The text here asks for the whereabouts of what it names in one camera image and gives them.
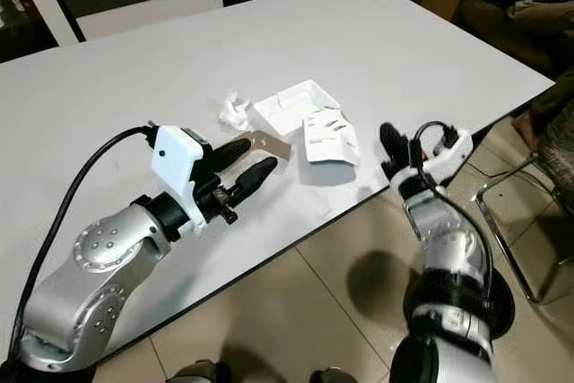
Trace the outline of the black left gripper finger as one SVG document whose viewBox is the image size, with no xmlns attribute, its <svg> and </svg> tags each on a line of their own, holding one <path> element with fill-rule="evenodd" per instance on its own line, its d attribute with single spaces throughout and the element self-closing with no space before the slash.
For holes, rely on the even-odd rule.
<svg viewBox="0 0 574 383">
<path fill-rule="evenodd" d="M 249 138 L 235 138 L 232 142 L 214 148 L 208 154 L 208 170 L 212 173 L 219 173 L 219 171 L 229 169 L 234 162 L 245 156 L 251 145 L 253 143 Z"/>
<path fill-rule="evenodd" d="M 272 171 L 278 166 L 278 158 L 265 157 L 253 166 L 248 167 L 242 171 L 237 178 L 235 178 L 234 185 L 232 186 L 232 203 L 239 205 L 250 198 L 266 182 L 270 177 Z"/>
</svg>

